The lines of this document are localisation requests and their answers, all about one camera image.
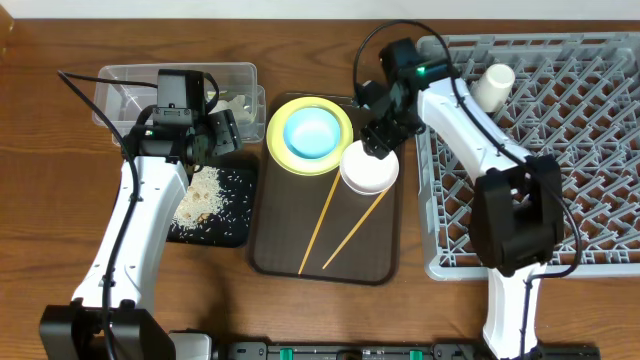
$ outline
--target blue bowl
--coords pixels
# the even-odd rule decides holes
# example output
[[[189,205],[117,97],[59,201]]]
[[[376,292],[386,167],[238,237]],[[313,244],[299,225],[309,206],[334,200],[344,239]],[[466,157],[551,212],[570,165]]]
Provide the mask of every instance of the blue bowl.
[[[340,124],[329,111],[306,108],[294,112],[284,126],[284,143],[303,159],[329,155],[340,141]]]

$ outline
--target wooden table surface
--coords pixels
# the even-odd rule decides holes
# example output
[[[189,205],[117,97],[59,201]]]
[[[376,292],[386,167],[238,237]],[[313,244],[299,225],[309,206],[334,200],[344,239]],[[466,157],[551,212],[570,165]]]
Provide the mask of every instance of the wooden table surface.
[[[248,61],[267,101],[286,91],[351,94],[356,48],[378,21],[19,20],[0,65],[0,358],[43,358],[38,323],[67,304],[109,220],[121,158],[107,130],[57,78],[110,64]],[[635,22],[432,21],[446,34],[639,31]],[[380,78],[377,51],[417,29],[380,34],[361,79]],[[79,83],[90,96],[94,84]],[[168,244],[155,318],[224,340],[428,343],[480,338],[487,284],[436,282],[424,271],[415,143],[405,151],[400,267],[370,288],[258,275],[244,249]],[[547,280],[537,334],[595,343],[605,359],[640,354],[640,279]]]

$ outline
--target green clip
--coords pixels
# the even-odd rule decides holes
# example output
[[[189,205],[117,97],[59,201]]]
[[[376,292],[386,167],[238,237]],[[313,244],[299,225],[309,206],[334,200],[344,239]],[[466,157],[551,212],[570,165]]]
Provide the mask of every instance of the green clip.
[[[280,360],[293,360],[293,349],[280,349]]]
[[[411,350],[409,352],[409,360],[422,360],[422,351],[420,350]]]

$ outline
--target wooden chopstick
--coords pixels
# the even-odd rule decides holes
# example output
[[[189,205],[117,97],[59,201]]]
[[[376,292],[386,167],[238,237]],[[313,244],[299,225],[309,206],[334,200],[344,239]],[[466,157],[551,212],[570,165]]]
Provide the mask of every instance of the wooden chopstick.
[[[318,223],[316,224],[316,228],[315,230],[313,230],[313,235],[311,235],[311,241],[309,241],[309,246],[307,246],[307,252],[304,254],[304,259],[302,259],[302,264],[300,265],[300,270],[298,270],[298,275],[302,274],[302,269],[304,269],[304,265],[307,263],[307,258],[309,257],[309,253],[311,252],[313,243],[316,241],[316,236],[318,235],[318,231],[320,230],[320,226],[322,225],[322,221],[324,220],[324,215],[327,213],[327,209],[329,208],[329,204],[331,203],[331,198],[333,197],[333,193],[335,193],[336,191],[338,182],[340,182],[339,169],[338,169],[338,173],[336,174],[336,179],[333,180],[333,185],[331,185],[331,190],[329,191],[327,200],[324,202],[324,207],[322,208],[322,212],[320,213],[320,218],[318,218]]]
[[[376,206],[378,206],[378,203],[380,203],[380,200],[382,200],[382,198],[386,195],[387,191],[389,191],[389,189],[383,191],[382,193],[380,193],[380,195],[378,195],[378,198],[376,198],[376,200],[373,202],[373,204],[371,204],[371,206],[369,206],[369,209],[367,209],[367,212],[365,212],[364,215],[362,215],[362,217],[360,218],[360,220],[358,221],[356,226],[354,226],[353,229],[351,229],[351,231],[349,232],[347,237],[344,238],[344,240],[342,240],[342,242],[340,243],[340,246],[338,246],[336,251],[333,252],[333,255],[331,255],[329,260],[327,260],[326,264],[324,264],[324,266],[322,267],[322,270],[324,270],[327,267],[327,265],[329,265],[331,260],[333,260],[333,258],[336,257],[336,255],[338,255],[340,250],[342,250],[342,248],[347,244],[347,242],[351,239],[353,234],[355,234],[356,231],[358,231],[358,229],[360,228],[360,225],[362,225],[362,223],[367,219],[367,217],[369,216],[369,214],[371,214],[373,209],[375,209]]]

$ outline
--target clear plastic container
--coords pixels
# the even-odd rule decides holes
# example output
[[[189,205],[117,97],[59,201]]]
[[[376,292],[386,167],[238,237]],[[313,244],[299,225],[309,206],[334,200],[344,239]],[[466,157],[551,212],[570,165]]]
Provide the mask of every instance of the clear plastic container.
[[[220,100],[231,101],[238,95],[245,96],[244,110],[250,116],[237,120],[238,130],[245,143],[259,143],[264,138],[266,109],[264,89],[258,87],[258,72],[251,63],[193,63],[193,64],[140,64],[110,65],[100,69],[98,77],[128,81],[157,83],[158,70],[198,70],[210,73],[220,88]],[[214,91],[206,81],[205,93]],[[138,114],[148,105],[156,103],[156,89],[98,83],[95,104],[111,120],[121,135],[126,135],[135,124]],[[105,126],[96,114],[93,121]]]

